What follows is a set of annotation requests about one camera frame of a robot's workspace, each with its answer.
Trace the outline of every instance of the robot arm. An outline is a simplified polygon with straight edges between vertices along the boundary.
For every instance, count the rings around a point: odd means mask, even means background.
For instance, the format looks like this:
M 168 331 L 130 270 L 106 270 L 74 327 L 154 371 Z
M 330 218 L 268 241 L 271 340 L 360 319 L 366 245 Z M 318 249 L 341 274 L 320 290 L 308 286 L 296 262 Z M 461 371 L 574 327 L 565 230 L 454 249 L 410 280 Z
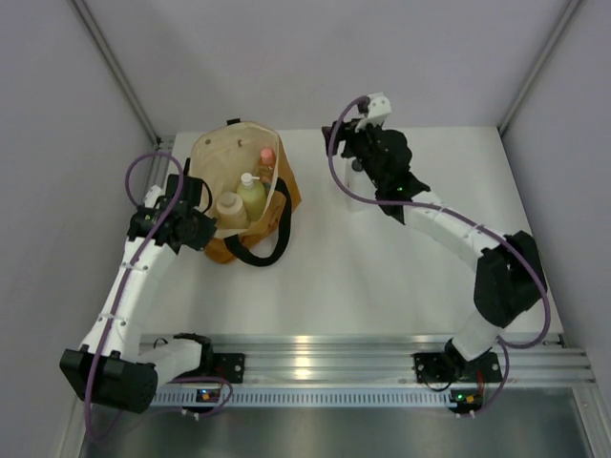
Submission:
M 502 244 L 482 234 L 477 226 L 446 213 L 449 207 L 414 176 L 406 137 L 382 127 L 390 114 L 390 102 L 382 93 L 371 94 L 369 101 L 358 109 L 364 117 L 342 122 L 336 143 L 331 145 L 337 151 L 339 143 L 345 141 L 341 156 L 350 159 L 346 186 L 356 195 L 377 201 L 411 201 L 439 207 L 433 210 L 380 204 L 387 216 L 433 237 L 475 272 L 476 310 L 447 343 L 443 355 L 447 368 L 460 379 L 477 366 L 502 330 L 540 299 L 537 286 Z M 335 124 L 323 128 L 327 149 L 334 127 Z M 510 243 L 533 266 L 546 287 L 533 238 L 521 231 L 512 236 L 492 232 Z
M 130 221 L 115 282 L 94 327 L 78 351 L 68 349 L 61 358 L 60 368 L 81 400 L 108 321 L 111 322 L 110 333 L 101 348 L 95 373 L 93 402 L 97 404 L 141 413 L 150 405 L 159 386 L 185 372 L 199 369 L 206 374 L 210 369 L 211 343 L 193 334 L 179 334 L 169 344 L 139 354 L 142 326 L 158 284 L 181 246 L 203 250 L 216 231 L 215 220 L 196 210 L 200 205 L 202 180 L 188 177 L 186 172 L 183 180 L 178 203 L 132 265 L 130 260 L 134 253 L 174 196 L 178 176 L 168 177 L 165 195 L 160 188 L 154 187 L 147 194 L 145 204 L 137 208 Z M 112 315 L 113 302 L 126 269 L 131 269 L 131 273 Z

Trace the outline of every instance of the wall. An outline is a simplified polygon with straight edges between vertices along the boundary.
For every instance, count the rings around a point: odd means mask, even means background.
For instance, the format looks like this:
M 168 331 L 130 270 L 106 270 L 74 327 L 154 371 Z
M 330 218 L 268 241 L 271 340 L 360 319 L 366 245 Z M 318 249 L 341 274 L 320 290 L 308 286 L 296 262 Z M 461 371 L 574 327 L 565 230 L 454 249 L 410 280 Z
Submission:
M 611 406 L 611 3 L 589 0 L 505 137 L 558 311 Z
M 68 2 L 5 2 L 0 61 L 0 456 L 41 458 L 74 396 L 59 358 L 116 274 L 123 174 L 147 142 Z
M 162 134 L 318 128 L 385 91 L 396 126 L 497 125 L 566 0 L 90 0 Z

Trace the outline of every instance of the yellow-green bottle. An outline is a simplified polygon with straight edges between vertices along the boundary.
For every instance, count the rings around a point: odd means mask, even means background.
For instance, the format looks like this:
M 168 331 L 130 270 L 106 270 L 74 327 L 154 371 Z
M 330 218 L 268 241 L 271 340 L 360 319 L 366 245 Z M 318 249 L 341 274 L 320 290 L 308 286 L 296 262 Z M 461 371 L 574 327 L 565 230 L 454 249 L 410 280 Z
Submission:
M 242 198 L 244 208 L 250 222 L 257 222 L 265 210 L 267 195 L 259 177 L 242 174 L 242 182 L 238 185 L 236 194 Z

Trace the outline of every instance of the pink bottle cap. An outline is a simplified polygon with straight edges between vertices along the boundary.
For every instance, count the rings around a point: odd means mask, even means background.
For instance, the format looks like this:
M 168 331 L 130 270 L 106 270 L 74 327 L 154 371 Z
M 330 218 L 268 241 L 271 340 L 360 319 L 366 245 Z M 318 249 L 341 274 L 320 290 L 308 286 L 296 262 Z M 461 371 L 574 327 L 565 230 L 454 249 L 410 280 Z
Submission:
M 276 161 L 276 157 L 274 156 L 274 152 L 271 151 L 270 148 L 264 148 L 261 150 L 261 162 L 264 165 L 274 165 Z

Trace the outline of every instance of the brown bag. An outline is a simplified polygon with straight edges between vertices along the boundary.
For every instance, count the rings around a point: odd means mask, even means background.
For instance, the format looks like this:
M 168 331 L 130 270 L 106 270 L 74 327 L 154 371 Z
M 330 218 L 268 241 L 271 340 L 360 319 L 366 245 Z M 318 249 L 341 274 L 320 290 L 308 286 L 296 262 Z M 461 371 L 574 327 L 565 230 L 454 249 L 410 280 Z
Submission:
M 262 125 L 238 119 L 227 121 L 226 127 L 200 137 L 191 150 L 189 176 L 202 178 L 208 184 L 213 205 L 207 216 L 217 218 L 216 199 L 222 193 L 235 192 L 243 173 L 256 175 L 263 148 L 271 148 L 276 154 L 274 177 L 263 215 L 258 221 L 251 221 L 248 229 L 218 228 L 204 250 L 215 262 L 227 263 L 238 258 L 259 267 L 276 262 L 288 246 L 291 213 L 302 198 L 280 136 Z M 208 195 L 202 192 L 201 207 L 207 204 Z M 278 242 L 272 254 L 267 258 L 253 255 L 249 249 L 276 229 Z

